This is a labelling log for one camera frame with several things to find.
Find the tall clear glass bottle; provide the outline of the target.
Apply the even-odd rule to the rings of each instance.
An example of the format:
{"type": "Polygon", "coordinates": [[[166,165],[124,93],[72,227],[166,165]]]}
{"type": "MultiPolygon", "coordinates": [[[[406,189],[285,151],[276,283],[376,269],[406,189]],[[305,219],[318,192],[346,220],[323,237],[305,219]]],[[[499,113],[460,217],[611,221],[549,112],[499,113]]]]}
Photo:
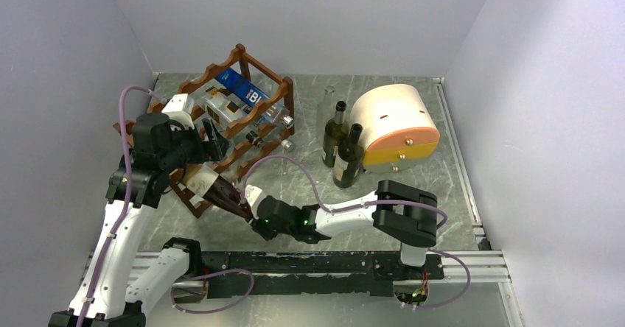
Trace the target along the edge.
{"type": "Polygon", "coordinates": [[[333,85],[326,85],[317,100],[315,135],[321,146],[323,144],[326,123],[334,116],[336,89],[333,85]]]}

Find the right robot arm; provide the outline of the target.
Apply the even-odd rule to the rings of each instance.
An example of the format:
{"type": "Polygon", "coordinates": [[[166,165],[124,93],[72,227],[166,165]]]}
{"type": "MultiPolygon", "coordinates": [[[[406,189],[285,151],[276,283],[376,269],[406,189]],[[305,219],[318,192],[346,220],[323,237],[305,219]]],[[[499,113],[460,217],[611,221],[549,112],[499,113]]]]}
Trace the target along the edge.
{"type": "Polygon", "coordinates": [[[447,220],[436,195],[393,180],[343,203],[297,207],[247,185],[245,204],[251,207],[251,226],[266,240],[279,234],[316,245],[342,233],[376,228],[400,243],[398,270],[416,278],[426,268],[428,249],[436,245],[437,230],[447,220]]]}

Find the dark wine bottle black neck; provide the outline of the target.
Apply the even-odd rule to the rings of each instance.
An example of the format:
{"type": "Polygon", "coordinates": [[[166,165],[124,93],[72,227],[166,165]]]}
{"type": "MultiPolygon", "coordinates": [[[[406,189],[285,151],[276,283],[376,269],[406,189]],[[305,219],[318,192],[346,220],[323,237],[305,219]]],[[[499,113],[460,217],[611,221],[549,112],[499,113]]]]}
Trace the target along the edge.
{"type": "Polygon", "coordinates": [[[349,130],[348,136],[339,144],[338,154],[333,166],[333,182],[342,189],[351,187],[360,171],[364,148],[360,144],[363,126],[354,123],[349,130]]]}

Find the clear bottle black cap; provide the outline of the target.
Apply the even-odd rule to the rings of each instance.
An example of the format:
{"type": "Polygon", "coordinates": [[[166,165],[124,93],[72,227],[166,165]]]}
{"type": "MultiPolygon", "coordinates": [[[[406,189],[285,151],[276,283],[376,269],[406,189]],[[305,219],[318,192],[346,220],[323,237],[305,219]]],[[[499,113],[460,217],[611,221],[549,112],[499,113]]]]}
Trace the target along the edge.
{"type": "MultiPolygon", "coordinates": [[[[215,87],[206,90],[206,95],[203,97],[203,109],[222,130],[225,130],[232,122],[247,116],[237,103],[215,87]]],[[[265,145],[253,124],[245,127],[241,133],[254,147],[261,148],[265,145]]]]}

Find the amber bottle gold foil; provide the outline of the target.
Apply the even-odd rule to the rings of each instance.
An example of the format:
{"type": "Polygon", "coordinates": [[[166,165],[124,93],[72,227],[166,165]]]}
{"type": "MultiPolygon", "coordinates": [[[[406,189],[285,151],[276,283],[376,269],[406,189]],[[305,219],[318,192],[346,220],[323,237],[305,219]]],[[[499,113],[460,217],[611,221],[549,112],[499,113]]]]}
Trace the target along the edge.
{"type": "Polygon", "coordinates": [[[252,218],[251,207],[241,191],[206,164],[190,164],[181,183],[193,194],[246,221],[252,218]]]}

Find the blue glass bottle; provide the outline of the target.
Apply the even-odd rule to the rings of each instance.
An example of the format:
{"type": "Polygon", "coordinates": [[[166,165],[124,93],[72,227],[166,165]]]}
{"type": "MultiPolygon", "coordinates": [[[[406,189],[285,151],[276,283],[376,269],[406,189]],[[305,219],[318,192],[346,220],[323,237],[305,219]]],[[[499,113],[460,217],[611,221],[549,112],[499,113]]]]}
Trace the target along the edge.
{"type": "Polygon", "coordinates": [[[215,79],[250,107],[268,99],[264,91],[232,68],[219,73],[215,79]]]}

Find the green wine bottle silver neck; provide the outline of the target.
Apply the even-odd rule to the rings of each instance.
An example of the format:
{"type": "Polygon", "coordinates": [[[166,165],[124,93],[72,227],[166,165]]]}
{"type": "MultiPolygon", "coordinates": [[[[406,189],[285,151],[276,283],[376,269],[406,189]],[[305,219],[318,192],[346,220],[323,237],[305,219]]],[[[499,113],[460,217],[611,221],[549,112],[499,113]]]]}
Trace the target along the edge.
{"type": "Polygon", "coordinates": [[[325,166],[334,166],[338,146],[348,135],[349,125],[346,121],[346,109],[346,102],[338,101],[335,105],[334,114],[324,126],[322,161],[325,166]]]}

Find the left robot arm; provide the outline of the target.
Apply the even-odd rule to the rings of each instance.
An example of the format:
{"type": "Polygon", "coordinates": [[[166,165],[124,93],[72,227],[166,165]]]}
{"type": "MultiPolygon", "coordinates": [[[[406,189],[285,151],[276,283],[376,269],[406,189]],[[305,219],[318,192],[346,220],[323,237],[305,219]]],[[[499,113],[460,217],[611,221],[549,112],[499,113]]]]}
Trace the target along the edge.
{"type": "Polygon", "coordinates": [[[139,242],[176,169],[181,182],[202,197],[219,175],[187,111],[146,113],[133,126],[133,148],[124,147],[111,175],[105,221],[93,259],[69,307],[55,312],[50,326],[145,326],[147,317],[174,282],[201,275],[198,242],[172,238],[133,283],[130,273],[139,242]]]}

